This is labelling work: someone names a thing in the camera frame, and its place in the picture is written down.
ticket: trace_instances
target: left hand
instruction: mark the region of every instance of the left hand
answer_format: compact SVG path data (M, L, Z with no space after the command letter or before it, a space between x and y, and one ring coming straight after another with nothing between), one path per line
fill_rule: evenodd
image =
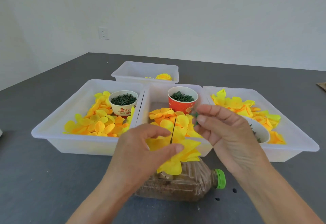
M150 124L142 124L122 134L103 179L114 181L117 190L123 188L129 195L134 193L160 165L184 149L181 144L170 144L149 151L146 138L170 134L168 130Z

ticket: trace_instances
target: right hand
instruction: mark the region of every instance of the right hand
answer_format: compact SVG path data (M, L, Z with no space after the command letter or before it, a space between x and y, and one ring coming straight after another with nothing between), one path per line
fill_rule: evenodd
M194 130L208 140L218 158L237 179L271 166L248 122L218 105L200 105Z

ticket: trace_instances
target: electrical outlet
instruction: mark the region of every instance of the electrical outlet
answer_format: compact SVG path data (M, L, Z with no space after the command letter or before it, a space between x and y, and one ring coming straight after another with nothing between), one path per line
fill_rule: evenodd
M98 36L100 39L109 40L108 28L98 27Z

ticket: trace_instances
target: table surface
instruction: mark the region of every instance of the table surface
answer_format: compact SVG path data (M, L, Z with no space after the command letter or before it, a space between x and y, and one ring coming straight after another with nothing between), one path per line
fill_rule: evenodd
M60 153L31 130L89 79L114 80L124 61L178 65L182 84L257 90L319 144L273 165L326 221L326 92L316 86L326 72L87 53L0 91L0 223L64 223L100 182L110 156ZM133 196L114 223L263 223L214 151L203 160L224 170L224 190L195 203Z

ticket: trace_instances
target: plastic bottle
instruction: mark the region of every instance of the plastic bottle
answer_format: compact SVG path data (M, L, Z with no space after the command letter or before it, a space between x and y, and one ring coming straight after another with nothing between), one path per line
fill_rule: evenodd
M222 170L210 170L200 161L182 162L180 175L155 173L135 193L140 197L150 197L174 201L197 201L211 188L224 189L226 180Z

